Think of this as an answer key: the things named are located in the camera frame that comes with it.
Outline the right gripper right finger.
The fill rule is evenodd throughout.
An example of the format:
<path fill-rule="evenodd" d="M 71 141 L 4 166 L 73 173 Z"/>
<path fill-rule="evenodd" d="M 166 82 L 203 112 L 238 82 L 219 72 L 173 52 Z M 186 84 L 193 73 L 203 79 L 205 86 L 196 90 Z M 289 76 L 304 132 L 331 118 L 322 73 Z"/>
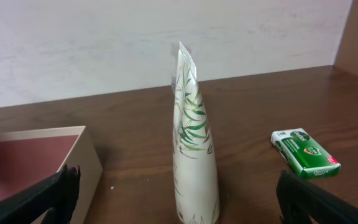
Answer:
<path fill-rule="evenodd" d="M 358 223 L 357 207 L 289 171 L 281 171 L 276 194 L 282 223 Z"/>

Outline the green Dettol soap box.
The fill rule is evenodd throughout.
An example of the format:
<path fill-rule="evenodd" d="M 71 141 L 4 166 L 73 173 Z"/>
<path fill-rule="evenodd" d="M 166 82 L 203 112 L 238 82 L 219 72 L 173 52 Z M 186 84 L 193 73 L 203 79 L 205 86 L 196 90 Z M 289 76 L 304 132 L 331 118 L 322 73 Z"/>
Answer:
<path fill-rule="evenodd" d="M 341 164 L 302 128 L 274 131 L 270 141 L 302 178 L 332 177 L 341 169 Z"/>

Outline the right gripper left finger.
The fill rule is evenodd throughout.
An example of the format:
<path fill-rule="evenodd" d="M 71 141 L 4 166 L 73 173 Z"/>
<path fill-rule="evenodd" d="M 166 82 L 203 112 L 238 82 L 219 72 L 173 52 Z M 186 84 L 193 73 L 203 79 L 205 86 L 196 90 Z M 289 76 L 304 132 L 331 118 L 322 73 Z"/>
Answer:
<path fill-rule="evenodd" d="M 0 223 L 70 223 L 80 192 L 81 169 L 63 166 L 61 171 L 0 201 Z"/>

